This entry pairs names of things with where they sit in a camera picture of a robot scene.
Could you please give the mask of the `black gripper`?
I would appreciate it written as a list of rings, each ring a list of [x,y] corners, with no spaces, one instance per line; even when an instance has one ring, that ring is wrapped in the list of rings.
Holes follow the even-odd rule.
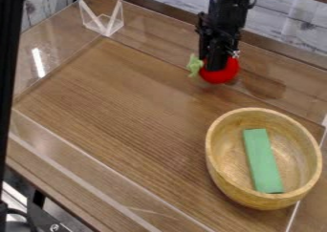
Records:
[[[200,59],[205,59],[207,56],[207,69],[211,72],[223,71],[230,57],[239,54],[239,50],[223,39],[240,39],[248,10],[255,7],[256,2],[258,0],[209,0],[208,12],[199,13],[196,31],[200,35]]]

